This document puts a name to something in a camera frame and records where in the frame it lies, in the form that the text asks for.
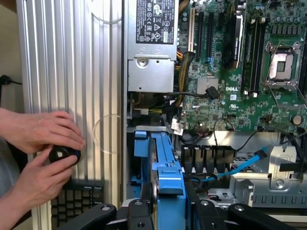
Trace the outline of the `person right hand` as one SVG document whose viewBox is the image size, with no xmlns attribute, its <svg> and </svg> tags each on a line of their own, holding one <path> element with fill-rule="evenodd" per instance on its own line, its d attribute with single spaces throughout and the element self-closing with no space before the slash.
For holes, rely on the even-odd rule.
<svg viewBox="0 0 307 230">
<path fill-rule="evenodd" d="M 51 146 L 31 160 L 10 193 L 17 209 L 29 211 L 55 198 L 72 175 L 72 166 L 76 156 L 69 156 L 46 165 Z"/>
</svg>

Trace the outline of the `person left hand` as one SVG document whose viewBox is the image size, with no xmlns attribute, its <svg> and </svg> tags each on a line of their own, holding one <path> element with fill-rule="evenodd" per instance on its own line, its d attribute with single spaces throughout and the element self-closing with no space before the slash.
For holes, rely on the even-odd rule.
<svg viewBox="0 0 307 230">
<path fill-rule="evenodd" d="M 85 146 L 73 117 L 64 111 L 21 114 L 1 108 L 0 137 L 27 154 L 39 152 L 49 144 L 75 150 Z"/>
</svg>

